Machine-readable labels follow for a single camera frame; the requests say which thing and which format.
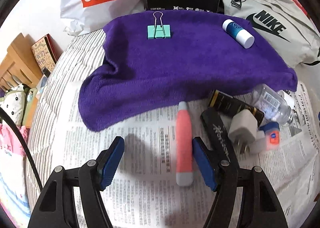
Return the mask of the pink grey utility knife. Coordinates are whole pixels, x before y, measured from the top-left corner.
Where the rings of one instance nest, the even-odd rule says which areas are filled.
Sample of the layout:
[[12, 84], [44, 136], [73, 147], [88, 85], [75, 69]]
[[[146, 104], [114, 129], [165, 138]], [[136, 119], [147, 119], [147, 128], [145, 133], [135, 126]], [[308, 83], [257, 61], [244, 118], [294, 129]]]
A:
[[178, 104], [176, 119], [176, 183], [190, 186], [193, 183], [192, 125], [185, 101]]

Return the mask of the small blue white jar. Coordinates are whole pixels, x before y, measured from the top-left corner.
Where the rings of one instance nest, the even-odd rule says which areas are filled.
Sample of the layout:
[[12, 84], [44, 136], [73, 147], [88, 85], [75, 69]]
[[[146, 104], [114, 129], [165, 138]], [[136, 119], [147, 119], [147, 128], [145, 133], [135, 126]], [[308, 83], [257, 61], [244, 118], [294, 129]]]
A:
[[265, 151], [275, 150], [280, 144], [280, 128], [277, 122], [269, 122], [259, 127], [256, 141], [249, 144], [249, 152], [258, 154]]

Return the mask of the blue white cylindrical bottle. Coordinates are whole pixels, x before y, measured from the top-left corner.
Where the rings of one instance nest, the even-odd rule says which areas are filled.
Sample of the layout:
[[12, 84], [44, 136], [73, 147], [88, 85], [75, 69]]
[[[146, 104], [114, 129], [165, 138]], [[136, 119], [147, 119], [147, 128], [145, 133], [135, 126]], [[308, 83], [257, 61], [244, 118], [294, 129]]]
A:
[[222, 24], [222, 28], [245, 49], [252, 47], [255, 40], [254, 36], [233, 20], [225, 20]]

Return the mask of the teal binder clip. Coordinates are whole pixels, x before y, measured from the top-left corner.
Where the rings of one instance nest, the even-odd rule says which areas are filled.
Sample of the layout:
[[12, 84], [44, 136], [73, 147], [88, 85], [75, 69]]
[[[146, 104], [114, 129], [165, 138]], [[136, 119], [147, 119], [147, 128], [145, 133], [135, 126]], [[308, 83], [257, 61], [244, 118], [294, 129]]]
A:
[[162, 21], [163, 13], [156, 11], [153, 13], [154, 24], [147, 26], [148, 39], [169, 39], [171, 38], [170, 25], [164, 25]]

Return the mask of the white power adapter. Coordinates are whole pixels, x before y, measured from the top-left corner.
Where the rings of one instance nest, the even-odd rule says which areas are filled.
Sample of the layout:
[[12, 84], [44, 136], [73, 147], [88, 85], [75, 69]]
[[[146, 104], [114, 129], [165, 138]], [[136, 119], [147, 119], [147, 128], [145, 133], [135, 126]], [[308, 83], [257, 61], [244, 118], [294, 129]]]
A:
[[232, 143], [240, 147], [244, 154], [249, 144], [255, 142], [258, 123], [254, 115], [247, 109], [236, 114], [231, 121], [228, 137]]

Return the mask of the black gold box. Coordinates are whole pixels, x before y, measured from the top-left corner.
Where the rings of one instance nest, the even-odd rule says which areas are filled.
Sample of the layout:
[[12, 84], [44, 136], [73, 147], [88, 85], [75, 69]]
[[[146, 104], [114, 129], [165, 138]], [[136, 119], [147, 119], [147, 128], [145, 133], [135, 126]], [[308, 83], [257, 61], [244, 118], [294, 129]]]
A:
[[258, 127], [264, 119], [264, 113], [261, 110], [218, 90], [212, 91], [208, 107], [229, 117], [234, 117], [243, 110], [249, 110], [257, 120]]

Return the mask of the striped bed sheet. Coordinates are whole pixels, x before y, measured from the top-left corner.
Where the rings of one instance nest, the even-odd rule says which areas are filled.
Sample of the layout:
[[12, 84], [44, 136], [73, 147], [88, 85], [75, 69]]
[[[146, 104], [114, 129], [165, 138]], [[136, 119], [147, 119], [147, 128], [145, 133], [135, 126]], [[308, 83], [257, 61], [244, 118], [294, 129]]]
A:
[[[34, 115], [29, 145], [42, 181], [54, 167], [83, 165], [109, 147], [116, 136], [125, 152], [112, 184], [101, 194], [118, 227], [201, 226], [214, 193], [198, 168], [188, 187], [176, 184], [175, 128], [178, 105], [157, 108], [92, 132], [78, 110], [82, 82], [104, 58], [102, 30], [74, 38], [50, 76]], [[303, 220], [319, 192], [318, 120], [313, 92], [299, 82], [295, 120], [280, 130], [280, 146], [255, 155], [239, 154], [243, 168], [262, 167], [274, 187], [289, 226]]]

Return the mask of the clear plastic bottle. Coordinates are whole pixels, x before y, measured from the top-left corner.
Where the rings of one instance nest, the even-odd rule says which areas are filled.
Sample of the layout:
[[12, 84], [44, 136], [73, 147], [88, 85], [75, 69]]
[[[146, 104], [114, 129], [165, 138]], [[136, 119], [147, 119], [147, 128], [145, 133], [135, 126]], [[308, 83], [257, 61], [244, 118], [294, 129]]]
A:
[[293, 112], [283, 97], [266, 84], [256, 86], [252, 91], [253, 107], [264, 113], [268, 121], [288, 126], [293, 122]]

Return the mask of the purple fleece towel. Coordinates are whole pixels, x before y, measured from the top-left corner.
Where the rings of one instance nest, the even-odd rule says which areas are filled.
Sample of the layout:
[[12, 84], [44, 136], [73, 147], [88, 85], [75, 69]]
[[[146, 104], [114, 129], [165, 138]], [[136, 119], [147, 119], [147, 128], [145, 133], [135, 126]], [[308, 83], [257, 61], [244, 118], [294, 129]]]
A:
[[118, 17], [104, 28], [103, 64], [87, 77], [79, 93], [82, 121], [99, 132], [129, 117], [180, 101], [208, 97], [214, 89], [230, 95], [266, 84], [296, 91], [298, 78], [274, 48], [245, 19], [234, 21], [254, 36], [243, 48], [223, 30], [228, 16], [166, 10], [171, 36], [149, 39], [151, 11]]

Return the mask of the pink cloth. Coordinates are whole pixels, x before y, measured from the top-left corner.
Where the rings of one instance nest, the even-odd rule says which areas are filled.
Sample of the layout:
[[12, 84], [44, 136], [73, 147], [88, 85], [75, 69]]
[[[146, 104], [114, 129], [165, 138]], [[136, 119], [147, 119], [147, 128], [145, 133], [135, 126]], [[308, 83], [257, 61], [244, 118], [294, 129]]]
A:
[[29, 221], [31, 212], [24, 174], [25, 152], [16, 134], [1, 124], [1, 205], [19, 225]]

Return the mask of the patterned book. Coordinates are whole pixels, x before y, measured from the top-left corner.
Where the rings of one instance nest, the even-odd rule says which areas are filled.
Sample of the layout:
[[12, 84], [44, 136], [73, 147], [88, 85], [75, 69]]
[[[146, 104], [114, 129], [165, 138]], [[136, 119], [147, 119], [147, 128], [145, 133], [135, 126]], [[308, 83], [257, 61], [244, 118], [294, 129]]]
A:
[[31, 51], [43, 75], [49, 77], [60, 57], [55, 52], [51, 36], [46, 34], [39, 39], [31, 46]]

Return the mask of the wooden furniture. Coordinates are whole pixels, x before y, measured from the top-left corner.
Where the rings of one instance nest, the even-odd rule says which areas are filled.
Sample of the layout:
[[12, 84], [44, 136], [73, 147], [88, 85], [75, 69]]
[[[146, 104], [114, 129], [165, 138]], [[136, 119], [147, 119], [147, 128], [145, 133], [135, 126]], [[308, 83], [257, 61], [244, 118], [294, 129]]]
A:
[[22, 33], [18, 34], [7, 48], [7, 54], [1, 62], [1, 89], [8, 91], [19, 85], [14, 77], [30, 88], [34, 88], [42, 76], [43, 73], [34, 58], [28, 41]]

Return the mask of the black carabiner clip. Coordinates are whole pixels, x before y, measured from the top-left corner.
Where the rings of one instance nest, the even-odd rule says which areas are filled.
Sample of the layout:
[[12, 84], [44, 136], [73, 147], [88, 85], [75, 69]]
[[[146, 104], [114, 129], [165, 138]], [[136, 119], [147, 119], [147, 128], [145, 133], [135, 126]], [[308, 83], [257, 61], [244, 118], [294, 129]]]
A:
[[242, 3], [245, 1], [246, 0], [231, 0], [231, 5], [240, 9], [242, 7]]

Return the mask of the white Nike drawstring bag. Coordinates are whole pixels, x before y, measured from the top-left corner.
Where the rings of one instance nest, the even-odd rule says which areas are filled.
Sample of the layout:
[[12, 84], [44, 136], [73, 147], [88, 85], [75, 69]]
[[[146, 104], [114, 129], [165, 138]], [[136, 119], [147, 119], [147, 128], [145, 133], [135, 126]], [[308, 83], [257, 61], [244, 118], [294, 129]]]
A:
[[222, 0], [226, 15], [248, 20], [290, 67], [319, 64], [319, 31], [292, 0]]

